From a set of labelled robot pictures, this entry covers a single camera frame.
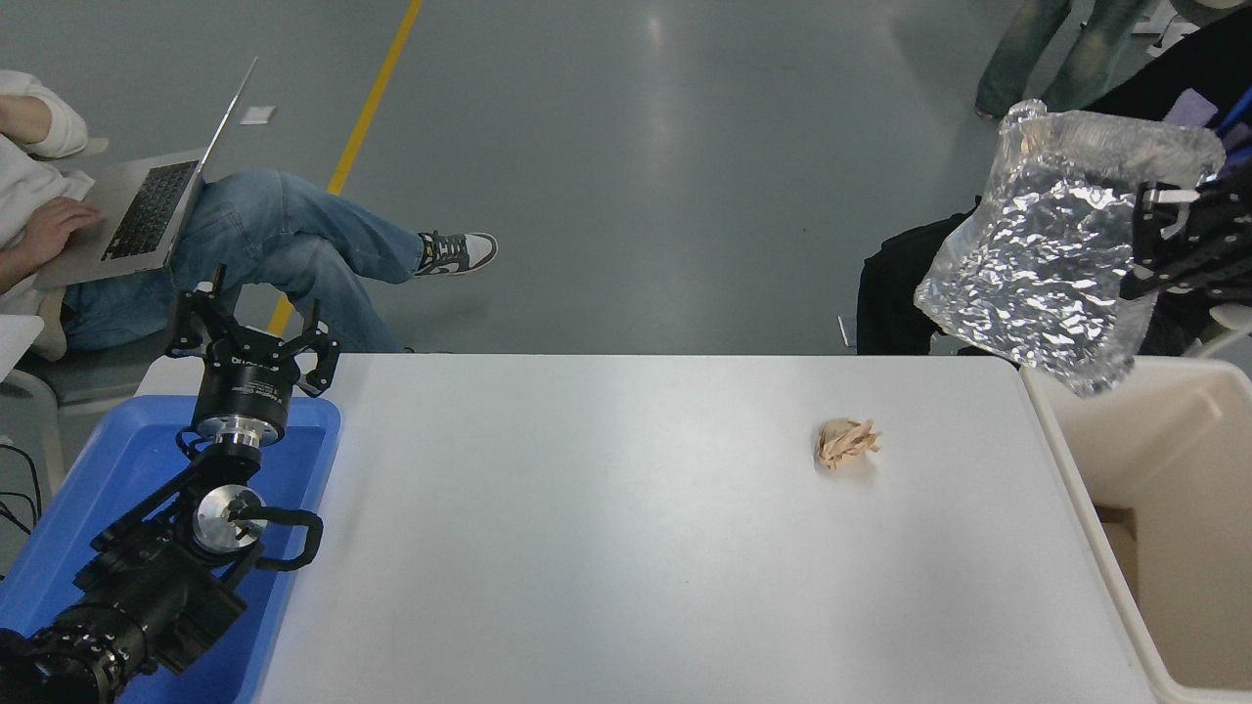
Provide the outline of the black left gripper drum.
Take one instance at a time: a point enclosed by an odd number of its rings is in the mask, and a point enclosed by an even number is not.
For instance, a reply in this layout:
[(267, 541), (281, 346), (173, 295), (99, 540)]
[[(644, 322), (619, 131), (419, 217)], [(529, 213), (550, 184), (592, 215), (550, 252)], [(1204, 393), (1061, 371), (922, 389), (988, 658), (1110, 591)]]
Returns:
[(299, 368), (290, 356), (279, 352), (282, 344), (273, 334), (224, 337), (207, 343), (193, 425), (234, 416), (285, 426)]

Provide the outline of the laptop person's hand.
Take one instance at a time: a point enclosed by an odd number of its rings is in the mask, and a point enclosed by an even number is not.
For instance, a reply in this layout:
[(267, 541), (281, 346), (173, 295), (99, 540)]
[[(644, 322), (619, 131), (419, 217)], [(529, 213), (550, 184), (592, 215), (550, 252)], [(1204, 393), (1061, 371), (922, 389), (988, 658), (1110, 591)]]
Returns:
[(63, 253), (68, 237), (78, 229), (94, 225), (101, 218), (95, 205), (81, 200), (58, 197), (39, 205), (23, 229), (19, 251), (34, 268), (46, 264)]

